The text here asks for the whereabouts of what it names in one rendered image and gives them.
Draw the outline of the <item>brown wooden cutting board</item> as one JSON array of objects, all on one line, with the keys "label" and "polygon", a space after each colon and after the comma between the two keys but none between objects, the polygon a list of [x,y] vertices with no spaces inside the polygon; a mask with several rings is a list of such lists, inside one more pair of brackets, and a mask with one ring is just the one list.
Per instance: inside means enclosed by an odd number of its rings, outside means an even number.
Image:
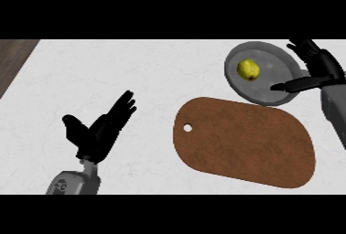
[{"label": "brown wooden cutting board", "polygon": [[181,107],[174,144],[197,171],[268,186],[296,188],[316,172],[307,128],[286,111],[214,98]]}]

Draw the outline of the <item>grey round pan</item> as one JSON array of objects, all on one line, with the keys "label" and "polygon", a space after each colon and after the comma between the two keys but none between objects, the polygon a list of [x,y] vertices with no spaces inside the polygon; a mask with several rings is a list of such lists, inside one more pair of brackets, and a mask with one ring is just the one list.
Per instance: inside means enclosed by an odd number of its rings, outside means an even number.
[{"label": "grey round pan", "polygon": [[[246,59],[252,59],[259,65],[259,77],[252,81],[246,80],[237,71],[239,64]],[[301,69],[287,51],[271,43],[245,42],[228,53],[225,60],[228,84],[245,99],[262,106],[289,103],[298,94],[271,90],[271,87],[308,75],[308,71]]]}]

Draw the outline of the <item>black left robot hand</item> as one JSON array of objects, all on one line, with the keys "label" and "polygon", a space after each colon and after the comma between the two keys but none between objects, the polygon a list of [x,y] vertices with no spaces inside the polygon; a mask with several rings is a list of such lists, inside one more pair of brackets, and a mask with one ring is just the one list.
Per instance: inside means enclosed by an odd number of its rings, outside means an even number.
[{"label": "black left robot hand", "polygon": [[128,90],[110,112],[101,115],[91,126],[70,114],[63,117],[67,139],[79,148],[76,157],[80,160],[88,160],[97,165],[106,159],[135,111],[134,92]]}]

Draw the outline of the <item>yellow pear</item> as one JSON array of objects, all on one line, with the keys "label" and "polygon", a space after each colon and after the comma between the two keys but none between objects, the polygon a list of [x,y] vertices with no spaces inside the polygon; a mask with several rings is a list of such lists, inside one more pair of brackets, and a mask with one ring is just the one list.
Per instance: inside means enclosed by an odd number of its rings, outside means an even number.
[{"label": "yellow pear", "polygon": [[237,72],[243,79],[253,81],[261,76],[261,66],[253,59],[245,59],[237,66]]}]

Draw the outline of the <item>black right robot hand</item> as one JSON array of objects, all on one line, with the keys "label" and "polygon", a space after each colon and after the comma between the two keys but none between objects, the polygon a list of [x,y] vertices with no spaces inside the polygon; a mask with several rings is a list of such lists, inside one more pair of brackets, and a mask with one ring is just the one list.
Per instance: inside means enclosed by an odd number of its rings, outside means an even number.
[{"label": "black right robot hand", "polygon": [[277,83],[271,90],[296,93],[324,86],[346,84],[344,68],[327,49],[320,48],[311,39],[292,39],[287,47],[305,61],[310,75],[285,83]]}]

